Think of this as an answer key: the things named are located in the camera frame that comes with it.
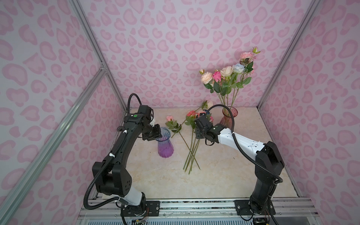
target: black mounting plate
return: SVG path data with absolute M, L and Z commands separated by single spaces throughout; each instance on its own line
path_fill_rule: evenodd
M 252 212 L 250 212 L 250 208 L 249 208 L 249 200 L 235 200 L 234 203 L 235 203 L 236 213 L 238 214 L 238 216 L 251 216 L 252 215 Z M 271 211 L 271 213 L 273 215 L 276 214 L 275 208 L 274 208 L 272 202 L 270 202 L 270 210 L 267 208 L 267 205 L 266 205 L 266 209 L 268 212 Z
M 159 216 L 159 208 L 160 208 L 160 201 L 146 201 L 146 207 L 149 208 L 148 216 Z M 136 215 L 131 206 L 127 206 L 123 211 L 124 216 L 145 216 L 143 215 Z

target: diagonal metal bar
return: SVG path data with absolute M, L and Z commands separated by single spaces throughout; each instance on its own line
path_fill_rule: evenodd
M 74 103 L 63 118 L 58 128 L 54 131 L 47 143 L 42 147 L 34 161 L 29 165 L 26 172 L 22 175 L 16 186 L 10 191 L 0 209 L 0 224 L 7 224 L 18 207 L 26 197 L 29 190 L 45 168 L 50 158 L 59 147 L 60 143 L 66 136 L 67 132 L 75 122 L 76 118 L 87 104 L 91 95 L 105 75 L 105 70 L 100 69 L 95 77 L 91 80 L 85 90 Z
M 281 75 L 281 72 L 283 71 L 286 63 L 289 61 L 291 54 L 294 52 L 295 47 L 299 43 L 302 35 L 306 31 L 308 25 L 312 21 L 313 17 L 315 16 L 315 13 L 319 9 L 319 5 L 322 2 L 322 0 L 312 0 L 310 3 L 309 8 L 307 9 L 302 21 L 300 22 L 300 25 L 298 29 L 296 30 L 293 39 L 291 40 L 289 47 L 286 49 L 284 56 L 282 57 L 278 67 L 276 68 L 273 77 L 271 78 L 268 86 L 266 87 L 264 94 L 262 95 L 259 104 L 257 105 L 257 108 L 260 110 L 267 99 L 267 97 L 270 95 L 270 91 L 275 85 L 275 82 L 278 80 L 278 78 Z
M 101 65 L 104 67 L 104 69 L 107 71 L 106 76 L 109 79 L 109 82 L 111 84 L 111 88 L 113 89 L 113 91 L 115 92 L 115 95 L 118 99 L 118 101 L 120 102 L 121 106 L 123 107 L 123 109 L 126 111 L 126 104 L 123 100 L 123 98 L 121 97 L 121 93 L 119 91 L 118 86 L 115 83 L 114 77 L 112 76 L 110 70 L 108 69 L 108 65 L 106 63 L 106 60 L 100 50 L 99 44 L 96 41 L 95 35 L 93 33 L 93 30 L 91 29 L 89 23 L 87 22 L 86 19 L 86 15 L 85 12 L 80 4 L 80 2 L 78 0 L 69 0 L 74 13 L 76 14 L 91 46 L 93 47 L 94 53 L 96 54 L 96 57 L 98 58 L 99 62 L 101 63 Z

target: light blue flower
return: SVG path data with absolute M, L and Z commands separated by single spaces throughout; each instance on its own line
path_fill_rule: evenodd
M 245 67 L 241 65 L 240 63 L 234 65 L 234 72 L 235 73 L 242 73 L 245 70 Z

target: flower bouquet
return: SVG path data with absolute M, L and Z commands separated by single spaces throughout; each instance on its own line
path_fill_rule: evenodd
M 205 72 L 205 70 L 200 71 L 202 75 L 201 82 L 207 89 L 210 89 L 210 93 L 215 92 L 217 94 L 221 104 L 228 106 L 234 117 L 238 114 L 237 110 L 233 108 L 235 99 L 239 90 L 250 83 L 250 75 L 254 72 L 254 59 L 259 53 L 260 51 L 257 51 L 257 48 L 254 47 L 252 52 L 242 53 L 240 62 L 233 66 L 227 66 L 222 70 L 216 69 L 214 73 Z M 228 111 L 223 109 L 222 113 L 224 117 L 220 124 L 231 127 L 232 122 Z
M 185 142 L 186 146 L 188 147 L 189 149 L 189 154 L 188 154 L 188 157 L 186 158 L 186 161 L 185 161 L 185 164 L 184 164 L 184 167 L 183 167 L 183 170 L 186 172 L 187 169 L 189 169 L 189 174 L 190 172 L 192 171 L 192 167 L 193 167 L 193 163 L 195 161 L 195 163 L 197 164 L 197 166 L 199 167 L 200 169 L 200 166 L 198 164 L 198 162 L 196 161 L 195 159 L 195 155 L 196 155 L 196 152 L 198 150 L 198 147 L 199 147 L 199 139 L 196 139 L 195 138 L 195 128 L 196 128 L 196 124 L 194 122 L 194 120 L 196 118 L 198 118 L 199 116 L 201 115 L 205 115 L 206 111 L 204 111 L 203 109 L 208 109 L 209 107 L 211 107 L 213 105 L 213 103 L 211 101 L 204 101 L 203 104 L 197 108 L 196 110 L 191 110 L 189 111 L 186 116 L 185 116 L 185 120 L 182 122 L 182 124 L 178 124 L 178 122 L 176 120 L 174 120 L 174 117 L 173 116 L 167 116 L 166 117 L 166 120 L 167 122 L 165 123 L 168 128 L 174 132 L 173 136 L 176 134 L 176 133 L 179 133 L 181 138 L 183 139 L 183 141 Z M 208 120 L 210 122 L 213 121 L 213 117 L 211 116 L 210 113 L 208 113 L 206 115 L 206 117 L 208 118 Z M 191 144 L 190 146 L 187 144 L 187 142 L 185 141 L 184 137 L 182 136 L 181 134 L 181 127 L 182 125 L 185 123 L 185 125 L 188 125 L 188 126 L 191 126 L 192 128 L 192 134 L 191 134 Z

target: side wall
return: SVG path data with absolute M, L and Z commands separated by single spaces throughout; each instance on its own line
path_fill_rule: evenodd
M 324 1 L 260 111 L 324 225 L 360 221 L 359 10 Z
M 257 46 L 252 82 L 237 106 L 255 106 L 310 0 L 80 0 L 126 99 L 152 107 L 198 105 L 216 94 L 200 69 L 222 69 Z
M 0 2 L 0 204 L 99 69 L 66 0 Z
M 109 152 L 122 116 L 104 77 L 10 224 L 74 224 L 93 179 L 91 167 Z

